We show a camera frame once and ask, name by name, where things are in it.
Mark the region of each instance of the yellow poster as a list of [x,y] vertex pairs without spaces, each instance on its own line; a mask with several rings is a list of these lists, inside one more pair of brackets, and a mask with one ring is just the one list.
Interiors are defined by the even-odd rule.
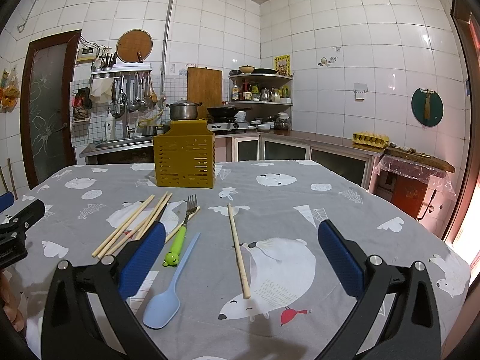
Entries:
[[280,55],[274,58],[274,69],[278,71],[280,76],[291,76],[290,71],[290,55]]

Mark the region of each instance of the white bowl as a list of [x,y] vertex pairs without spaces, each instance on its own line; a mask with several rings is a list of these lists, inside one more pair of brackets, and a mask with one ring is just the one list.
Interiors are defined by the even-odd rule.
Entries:
[[258,124],[257,129],[259,131],[270,131],[270,125],[269,124]]

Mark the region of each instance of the human hand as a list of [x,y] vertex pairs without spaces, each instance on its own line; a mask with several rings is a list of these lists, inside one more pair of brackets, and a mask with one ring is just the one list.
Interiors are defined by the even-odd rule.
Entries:
[[10,284],[3,273],[0,273],[0,297],[5,302],[3,311],[13,325],[13,328],[17,332],[20,332],[23,330],[24,326],[23,315],[18,310],[18,304],[15,296],[11,292]]

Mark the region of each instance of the plastic sheet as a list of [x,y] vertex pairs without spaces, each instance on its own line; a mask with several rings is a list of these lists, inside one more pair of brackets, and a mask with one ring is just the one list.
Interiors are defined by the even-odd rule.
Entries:
[[377,175],[380,174],[381,170],[421,181],[424,184],[428,184],[428,188],[444,193],[451,199],[454,199],[456,196],[448,172],[442,169],[404,158],[384,155],[377,166],[373,168],[374,173]]

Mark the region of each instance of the red bird print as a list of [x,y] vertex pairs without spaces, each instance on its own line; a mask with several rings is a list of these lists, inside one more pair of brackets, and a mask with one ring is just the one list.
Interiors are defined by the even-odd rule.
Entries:
[[298,313],[301,313],[301,314],[308,313],[308,310],[297,311],[297,310],[291,309],[290,307],[285,307],[285,308],[286,310],[283,310],[282,315],[280,316],[280,322],[282,324],[280,326],[283,326],[285,325],[285,323],[290,322],[292,319],[295,318],[295,315],[297,315]]

